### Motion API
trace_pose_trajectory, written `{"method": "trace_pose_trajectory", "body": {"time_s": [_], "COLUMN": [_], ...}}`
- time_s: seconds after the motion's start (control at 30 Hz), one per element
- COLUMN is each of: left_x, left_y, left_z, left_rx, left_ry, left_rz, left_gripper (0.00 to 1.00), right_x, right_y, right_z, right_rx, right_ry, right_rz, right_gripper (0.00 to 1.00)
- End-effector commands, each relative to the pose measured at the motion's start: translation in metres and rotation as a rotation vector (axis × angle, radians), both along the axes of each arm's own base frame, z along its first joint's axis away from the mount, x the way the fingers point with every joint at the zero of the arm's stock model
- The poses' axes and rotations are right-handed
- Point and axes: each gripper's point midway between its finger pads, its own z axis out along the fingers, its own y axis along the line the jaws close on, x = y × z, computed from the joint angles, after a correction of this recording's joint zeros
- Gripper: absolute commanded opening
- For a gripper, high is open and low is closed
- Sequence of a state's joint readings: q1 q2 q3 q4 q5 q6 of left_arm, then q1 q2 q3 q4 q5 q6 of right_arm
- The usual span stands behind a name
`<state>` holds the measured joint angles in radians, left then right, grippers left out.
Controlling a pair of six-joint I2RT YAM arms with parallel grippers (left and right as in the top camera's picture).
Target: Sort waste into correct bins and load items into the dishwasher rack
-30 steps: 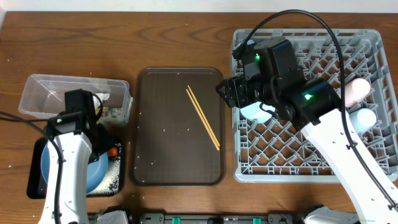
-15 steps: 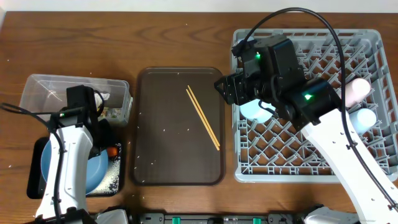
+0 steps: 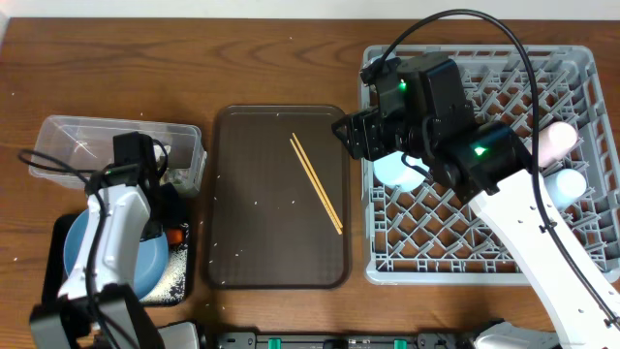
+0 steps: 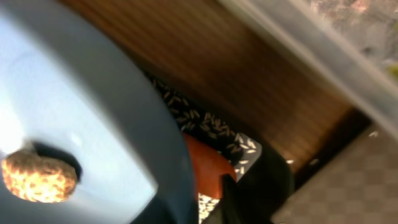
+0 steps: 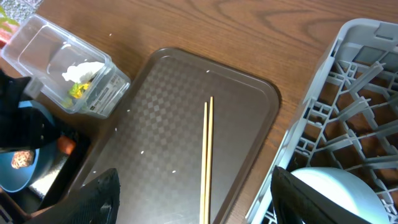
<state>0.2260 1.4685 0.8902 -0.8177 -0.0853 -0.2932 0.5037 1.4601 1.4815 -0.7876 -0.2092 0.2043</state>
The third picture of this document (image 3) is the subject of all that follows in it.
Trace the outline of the orange carrot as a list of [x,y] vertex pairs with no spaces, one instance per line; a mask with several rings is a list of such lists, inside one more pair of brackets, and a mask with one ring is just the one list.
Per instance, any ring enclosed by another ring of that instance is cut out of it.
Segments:
[[175,246],[181,244],[185,239],[185,233],[180,228],[166,229],[168,245]]

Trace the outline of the light blue rice bowl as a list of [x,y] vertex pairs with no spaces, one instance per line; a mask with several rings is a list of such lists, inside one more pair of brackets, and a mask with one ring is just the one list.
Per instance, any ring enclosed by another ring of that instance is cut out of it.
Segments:
[[402,191],[411,192],[422,185],[425,176],[406,166],[402,155],[403,152],[396,151],[374,161],[373,172],[374,176],[390,189],[399,186]]

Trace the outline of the dark blue plate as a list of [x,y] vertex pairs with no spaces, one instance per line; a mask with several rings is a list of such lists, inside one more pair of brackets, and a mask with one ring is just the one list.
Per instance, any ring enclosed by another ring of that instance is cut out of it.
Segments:
[[[88,211],[83,211],[71,225],[63,247],[65,274],[69,275],[78,258],[88,223]],[[142,301],[159,283],[168,265],[169,246],[165,235],[141,241],[135,269],[134,291]]]

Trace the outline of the white rice pile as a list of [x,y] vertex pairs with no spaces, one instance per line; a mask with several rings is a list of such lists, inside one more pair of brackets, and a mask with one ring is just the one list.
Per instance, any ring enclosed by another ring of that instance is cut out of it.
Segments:
[[174,306],[181,303],[186,295],[187,262],[187,243],[171,247],[162,277],[140,301],[147,306]]

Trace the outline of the pink plastic cup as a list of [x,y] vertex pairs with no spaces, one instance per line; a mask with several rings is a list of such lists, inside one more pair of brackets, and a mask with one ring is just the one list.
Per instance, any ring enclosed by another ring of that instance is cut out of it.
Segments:
[[565,156],[577,142],[575,128],[567,122],[556,121],[539,133],[539,166],[549,167]]

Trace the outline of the light blue plastic cup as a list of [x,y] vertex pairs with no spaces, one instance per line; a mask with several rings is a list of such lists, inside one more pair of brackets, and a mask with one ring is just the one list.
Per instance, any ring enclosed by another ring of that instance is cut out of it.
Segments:
[[564,210],[586,191],[585,177],[573,169],[564,169],[544,179],[545,189],[558,210]]

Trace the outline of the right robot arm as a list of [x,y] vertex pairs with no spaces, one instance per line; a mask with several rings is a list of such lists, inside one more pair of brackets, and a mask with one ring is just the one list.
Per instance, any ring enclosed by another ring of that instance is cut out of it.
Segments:
[[618,347],[618,293],[551,201],[533,152],[506,123],[477,122],[456,63],[442,52],[380,58],[360,76],[376,106],[332,125],[350,155],[421,160],[507,247],[562,347]]

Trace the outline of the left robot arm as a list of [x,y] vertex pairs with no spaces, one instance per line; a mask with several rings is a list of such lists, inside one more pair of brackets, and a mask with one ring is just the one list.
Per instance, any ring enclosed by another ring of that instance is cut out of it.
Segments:
[[89,220],[77,260],[57,297],[33,308],[31,334],[40,348],[76,348],[97,325],[112,348],[198,348],[194,323],[156,327],[133,290],[140,241],[161,211],[154,142],[138,132],[112,142],[113,163],[83,179]]

